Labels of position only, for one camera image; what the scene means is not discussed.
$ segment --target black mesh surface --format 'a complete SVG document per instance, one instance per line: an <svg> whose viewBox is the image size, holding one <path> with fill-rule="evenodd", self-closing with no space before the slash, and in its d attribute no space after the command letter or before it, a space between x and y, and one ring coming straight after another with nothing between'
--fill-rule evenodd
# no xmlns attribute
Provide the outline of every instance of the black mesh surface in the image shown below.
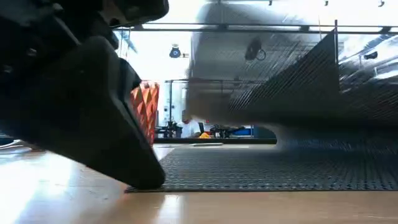
<svg viewBox="0 0 398 224"><path fill-rule="evenodd" d="M385 152L176 149L161 160L165 184L151 192L398 190L397 161Z"/></svg>

